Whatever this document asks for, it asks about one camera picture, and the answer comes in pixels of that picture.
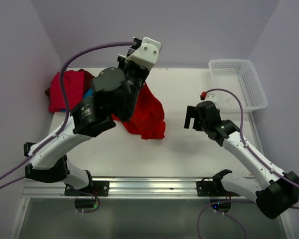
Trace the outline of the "bright red t shirt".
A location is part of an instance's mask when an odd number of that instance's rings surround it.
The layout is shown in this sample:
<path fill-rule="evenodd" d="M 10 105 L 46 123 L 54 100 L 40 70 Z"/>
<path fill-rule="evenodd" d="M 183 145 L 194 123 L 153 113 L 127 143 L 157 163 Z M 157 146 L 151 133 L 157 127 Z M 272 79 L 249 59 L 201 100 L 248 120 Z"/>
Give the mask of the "bright red t shirt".
<path fill-rule="evenodd" d="M 147 84 L 140 90 L 134 115 L 123 122 L 128 133 L 140 135 L 141 139 L 165 138 L 165 113 L 161 102 L 150 91 Z"/>

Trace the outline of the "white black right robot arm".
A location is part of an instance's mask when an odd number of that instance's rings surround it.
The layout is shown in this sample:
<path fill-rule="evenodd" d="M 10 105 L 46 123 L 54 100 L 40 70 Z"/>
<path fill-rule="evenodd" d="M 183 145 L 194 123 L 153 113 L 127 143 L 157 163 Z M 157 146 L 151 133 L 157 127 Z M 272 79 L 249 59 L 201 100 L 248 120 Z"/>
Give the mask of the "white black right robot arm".
<path fill-rule="evenodd" d="M 256 203 L 269 219 L 275 219 L 299 201 L 299 177 L 294 172 L 286 173 L 269 161 L 250 144 L 231 120 L 222 120 L 219 109 L 211 101 L 196 106 L 187 106 L 184 128 L 202 131 L 235 156 L 252 174 L 247 179 L 224 169 L 211 180 L 196 182 L 198 196 L 225 196 L 237 194 Z"/>

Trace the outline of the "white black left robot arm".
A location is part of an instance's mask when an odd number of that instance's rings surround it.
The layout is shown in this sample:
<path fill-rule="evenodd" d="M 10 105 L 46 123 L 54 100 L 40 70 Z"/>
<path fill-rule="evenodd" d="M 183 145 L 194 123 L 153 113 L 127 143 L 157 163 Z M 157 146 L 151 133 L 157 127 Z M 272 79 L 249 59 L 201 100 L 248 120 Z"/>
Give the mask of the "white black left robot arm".
<path fill-rule="evenodd" d="M 127 57 L 119 56 L 119 60 L 117 68 L 106 68 L 91 80 L 92 95 L 79 102 L 62 125 L 30 147 L 30 160 L 25 167 L 27 179 L 64 182 L 84 196 L 92 193 L 90 172 L 73 165 L 66 154 L 114 128 L 113 116 L 123 122 L 132 118 L 140 90 L 157 62 L 157 53 L 136 50 Z"/>

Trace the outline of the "blue folded t shirt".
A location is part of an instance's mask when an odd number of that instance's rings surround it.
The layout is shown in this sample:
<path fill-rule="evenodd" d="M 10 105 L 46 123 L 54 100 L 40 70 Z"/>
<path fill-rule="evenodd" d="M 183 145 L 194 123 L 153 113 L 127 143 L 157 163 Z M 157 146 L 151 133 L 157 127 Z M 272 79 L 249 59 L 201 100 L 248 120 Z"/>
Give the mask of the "blue folded t shirt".
<path fill-rule="evenodd" d="M 93 90 L 92 88 L 88 89 L 87 92 L 83 95 L 83 99 L 90 97 L 93 95 Z M 66 110 L 65 109 L 61 109 L 60 112 L 64 113 Z"/>

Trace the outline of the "white plastic mesh basket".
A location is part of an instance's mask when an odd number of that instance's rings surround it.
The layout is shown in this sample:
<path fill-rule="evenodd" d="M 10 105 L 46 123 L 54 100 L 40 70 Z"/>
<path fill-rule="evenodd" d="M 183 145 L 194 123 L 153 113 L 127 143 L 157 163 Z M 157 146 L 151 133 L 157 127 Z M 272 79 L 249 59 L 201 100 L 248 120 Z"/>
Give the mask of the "white plastic mesh basket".
<path fill-rule="evenodd" d="M 251 61 L 211 60 L 208 67 L 213 88 L 225 89 L 236 95 L 244 112 L 262 110 L 268 106 L 267 97 Z"/>

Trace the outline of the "dark maroon folded t shirt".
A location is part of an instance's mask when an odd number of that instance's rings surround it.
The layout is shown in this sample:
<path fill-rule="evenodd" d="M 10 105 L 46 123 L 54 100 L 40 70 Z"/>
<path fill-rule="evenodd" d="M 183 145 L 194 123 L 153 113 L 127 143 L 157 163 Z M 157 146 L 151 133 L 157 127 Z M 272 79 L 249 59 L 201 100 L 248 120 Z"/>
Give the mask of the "dark maroon folded t shirt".
<path fill-rule="evenodd" d="M 90 81 L 94 78 L 94 76 L 84 70 L 84 69 L 79 69 L 78 72 L 83 73 L 83 95 L 90 89 Z"/>

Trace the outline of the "black right base bracket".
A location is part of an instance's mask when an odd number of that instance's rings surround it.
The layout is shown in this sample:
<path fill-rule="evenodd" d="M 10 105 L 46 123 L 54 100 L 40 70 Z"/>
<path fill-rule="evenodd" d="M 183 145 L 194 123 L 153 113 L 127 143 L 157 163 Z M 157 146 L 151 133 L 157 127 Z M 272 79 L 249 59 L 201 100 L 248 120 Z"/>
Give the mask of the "black right base bracket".
<path fill-rule="evenodd" d="M 203 178 L 195 183 L 198 197 L 208 197 L 215 195 L 214 181 L 212 179 Z"/>

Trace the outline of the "black base bracket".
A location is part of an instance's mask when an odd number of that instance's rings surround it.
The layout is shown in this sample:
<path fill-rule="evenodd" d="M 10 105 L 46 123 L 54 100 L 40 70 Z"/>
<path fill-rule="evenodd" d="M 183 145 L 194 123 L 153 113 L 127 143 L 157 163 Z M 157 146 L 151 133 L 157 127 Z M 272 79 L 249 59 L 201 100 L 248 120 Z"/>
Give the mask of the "black base bracket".
<path fill-rule="evenodd" d="M 212 179 L 203 178 L 195 183 L 198 197 L 208 197 L 215 195 L 214 181 Z"/>
<path fill-rule="evenodd" d="M 89 186 L 83 189 L 75 189 L 72 186 L 66 184 L 64 195 L 65 196 L 97 196 L 106 197 L 108 196 L 110 188 L 109 181 L 92 181 Z"/>

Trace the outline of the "aluminium mounting rail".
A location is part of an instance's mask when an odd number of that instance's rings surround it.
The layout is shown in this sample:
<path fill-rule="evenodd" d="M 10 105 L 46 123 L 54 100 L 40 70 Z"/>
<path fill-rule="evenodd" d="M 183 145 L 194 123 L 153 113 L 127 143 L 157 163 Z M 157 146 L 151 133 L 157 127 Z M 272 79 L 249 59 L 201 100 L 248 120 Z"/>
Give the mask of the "aluminium mounting rail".
<path fill-rule="evenodd" d="M 144 177 L 94 177 L 93 181 L 109 181 L 109 199 L 196 199 L 196 181 L 200 178 L 144 178 Z M 26 181 L 22 196 L 24 198 L 41 199 L 74 199 L 75 196 L 65 196 L 65 184 L 41 183 Z"/>

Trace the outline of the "black left base bracket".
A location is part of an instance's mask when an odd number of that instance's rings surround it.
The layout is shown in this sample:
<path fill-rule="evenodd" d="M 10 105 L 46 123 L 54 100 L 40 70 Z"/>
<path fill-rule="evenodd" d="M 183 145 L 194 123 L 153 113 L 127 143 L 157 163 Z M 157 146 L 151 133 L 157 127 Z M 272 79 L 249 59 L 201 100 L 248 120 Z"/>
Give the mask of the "black left base bracket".
<path fill-rule="evenodd" d="M 72 186 L 66 184 L 64 195 L 65 196 L 97 196 L 106 197 L 108 196 L 110 188 L 109 181 L 92 181 L 89 186 L 83 189 L 75 189 Z"/>

